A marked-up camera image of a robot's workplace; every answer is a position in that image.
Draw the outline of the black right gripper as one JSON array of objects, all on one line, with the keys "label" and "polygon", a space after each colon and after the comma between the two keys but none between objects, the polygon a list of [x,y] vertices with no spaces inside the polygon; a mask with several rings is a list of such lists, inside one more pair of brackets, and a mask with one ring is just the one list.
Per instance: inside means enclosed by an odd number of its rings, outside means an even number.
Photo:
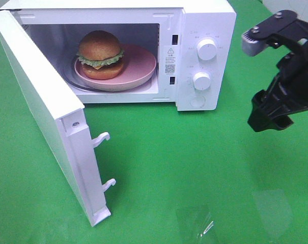
[{"label": "black right gripper", "polygon": [[289,112],[308,110],[308,23],[281,10],[241,35],[242,50],[255,56],[267,47],[286,46],[290,53],[277,64],[278,74],[257,92],[247,123],[255,132],[284,130],[293,124]]}]

